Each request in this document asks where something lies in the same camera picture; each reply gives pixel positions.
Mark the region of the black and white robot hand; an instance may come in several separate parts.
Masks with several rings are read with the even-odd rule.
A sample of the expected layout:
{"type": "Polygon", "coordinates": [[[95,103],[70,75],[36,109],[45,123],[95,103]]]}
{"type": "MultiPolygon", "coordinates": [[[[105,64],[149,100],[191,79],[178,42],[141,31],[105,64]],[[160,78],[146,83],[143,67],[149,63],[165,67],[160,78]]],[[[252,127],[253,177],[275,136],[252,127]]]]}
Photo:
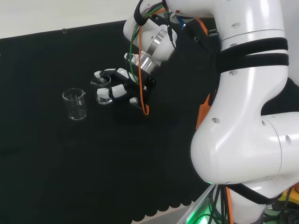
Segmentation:
{"type": "Polygon", "coordinates": [[[126,68],[94,72],[90,81],[98,104],[106,105],[122,99],[142,108],[156,85],[154,76],[160,65],[144,53],[124,55],[126,68]]]}

